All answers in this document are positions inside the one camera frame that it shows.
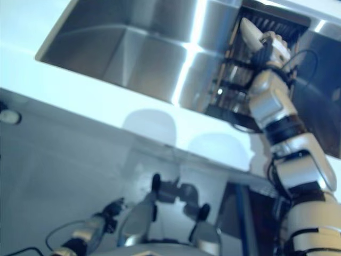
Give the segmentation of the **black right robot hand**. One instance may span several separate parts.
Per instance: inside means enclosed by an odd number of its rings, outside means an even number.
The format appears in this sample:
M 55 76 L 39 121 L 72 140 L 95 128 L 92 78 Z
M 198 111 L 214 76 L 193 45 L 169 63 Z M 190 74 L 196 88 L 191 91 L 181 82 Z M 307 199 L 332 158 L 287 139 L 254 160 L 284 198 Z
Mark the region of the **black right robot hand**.
M 259 67 L 282 69 L 291 58 L 287 42 L 273 31 L 265 32 L 259 40 L 259 47 L 252 55 L 251 63 Z

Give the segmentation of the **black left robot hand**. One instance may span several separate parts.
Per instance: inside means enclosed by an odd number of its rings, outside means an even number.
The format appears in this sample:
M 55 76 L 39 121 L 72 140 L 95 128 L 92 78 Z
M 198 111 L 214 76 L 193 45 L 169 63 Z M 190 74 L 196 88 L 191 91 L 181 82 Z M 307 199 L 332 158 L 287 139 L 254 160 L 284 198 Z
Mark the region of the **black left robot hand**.
M 107 221 L 111 221 L 114 217 L 118 216 L 121 211 L 125 208 L 125 199 L 123 197 L 118 198 L 108 205 L 106 205 L 103 210 L 102 214 Z

